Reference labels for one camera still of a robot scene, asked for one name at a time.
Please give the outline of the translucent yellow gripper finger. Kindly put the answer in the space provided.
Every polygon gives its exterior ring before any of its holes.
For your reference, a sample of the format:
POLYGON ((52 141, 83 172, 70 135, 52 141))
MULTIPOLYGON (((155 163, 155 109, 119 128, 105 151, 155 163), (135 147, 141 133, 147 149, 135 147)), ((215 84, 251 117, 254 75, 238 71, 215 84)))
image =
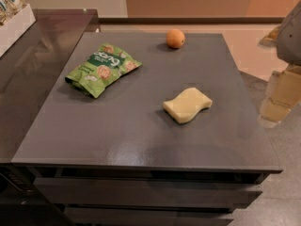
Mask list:
POLYGON ((265 128, 280 124, 301 102, 301 67, 289 64, 283 72, 272 72, 261 103, 258 122, 265 128))

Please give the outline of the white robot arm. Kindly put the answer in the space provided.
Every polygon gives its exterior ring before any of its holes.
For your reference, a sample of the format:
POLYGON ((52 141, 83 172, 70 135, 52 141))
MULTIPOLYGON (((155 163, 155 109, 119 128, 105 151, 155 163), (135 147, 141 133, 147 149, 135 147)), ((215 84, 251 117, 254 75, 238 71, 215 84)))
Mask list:
POLYGON ((288 63, 283 72, 272 72, 261 103, 258 122, 273 128, 301 101, 301 1, 262 43, 274 44, 277 57, 288 63))

